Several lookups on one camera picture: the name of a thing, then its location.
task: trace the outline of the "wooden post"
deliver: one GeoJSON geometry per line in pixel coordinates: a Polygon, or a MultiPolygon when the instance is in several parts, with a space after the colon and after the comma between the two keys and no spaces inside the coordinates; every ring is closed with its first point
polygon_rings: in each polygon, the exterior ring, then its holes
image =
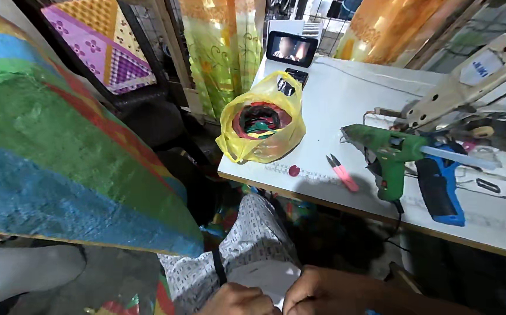
{"type": "Polygon", "coordinates": [[[182,42],[178,40],[179,26],[174,25],[174,16],[171,4],[166,3],[169,0],[152,0],[151,4],[156,16],[160,17],[165,30],[167,47],[170,50],[171,59],[178,74],[179,82],[187,98],[187,104],[193,116],[201,123],[204,122],[203,106],[199,100],[199,95],[194,89],[189,70],[189,60],[183,54],[184,47],[182,42]]]}

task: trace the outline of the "yellow plastic bag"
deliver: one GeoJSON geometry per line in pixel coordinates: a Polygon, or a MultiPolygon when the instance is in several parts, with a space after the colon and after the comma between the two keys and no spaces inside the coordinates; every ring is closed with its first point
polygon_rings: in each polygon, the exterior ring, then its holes
{"type": "Polygon", "coordinates": [[[222,135],[216,138],[216,143],[232,162],[244,160],[272,162],[298,145],[305,134],[301,84],[284,71],[273,72],[253,86],[249,92],[229,102],[222,111],[220,124],[222,135]],[[279,78],[288,82],[296,92],[290,97],[280,92],[277,88],[279,78]],[[240,138],[232,128],[232,121],[245,105],[255,101],[265,101],[280,107],[291,116],[291,123],[264,140],[240,138]]]}

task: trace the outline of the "yellow-green curtain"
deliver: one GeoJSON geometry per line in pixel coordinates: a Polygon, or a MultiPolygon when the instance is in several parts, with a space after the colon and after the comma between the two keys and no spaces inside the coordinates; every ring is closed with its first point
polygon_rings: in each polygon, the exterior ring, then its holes
{"type": "Polygon", "coordinates": [[[216,119],[251,87],[261,62],[255,0],[180,0],[191,74],[204,112],[216,119]]]}

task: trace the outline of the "blue handle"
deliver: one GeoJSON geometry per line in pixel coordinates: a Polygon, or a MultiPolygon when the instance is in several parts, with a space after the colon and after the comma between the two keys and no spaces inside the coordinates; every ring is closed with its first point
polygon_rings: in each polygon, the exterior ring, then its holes
{"type": "MultiPolygon", "coordinates": [[[[449,145],[439,148],[454,151],[449,145]]],[[[465,226],[465,213],[455,194],[455,168],[460,163],[425,155],[416,165],[418,185],[431,218],[443,224],[465,226]]]]}

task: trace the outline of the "smartphone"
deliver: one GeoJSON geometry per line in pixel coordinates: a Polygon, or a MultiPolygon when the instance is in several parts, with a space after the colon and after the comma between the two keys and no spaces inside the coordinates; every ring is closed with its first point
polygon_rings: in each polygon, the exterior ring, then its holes
{"type": "Polygon", "coordinates": [[[271,31],[266,40],[266,59],[309,68],[318,45],[316,38],[271,31]]]}
{"type": "MultiPolygon", "coordinates": [[[[299,83],[302,84],[302,90],[303,90],[303,87],[305,86],[305,83],[307,82],[308,73],[303,72],[303,71],[299,71],[296,69],[292,69],[292,68],[287,68],[285,71],[288,74],[290,74],[292,78],[296,79],[299,83]]],[[[296,90],[288,82],[286,82],[283,78],[280,78],[280,80],[278,80],[278,90],[280,92],[284,93],[284,95],[286,95],[288,97],[296,92],[296,90]]]]}

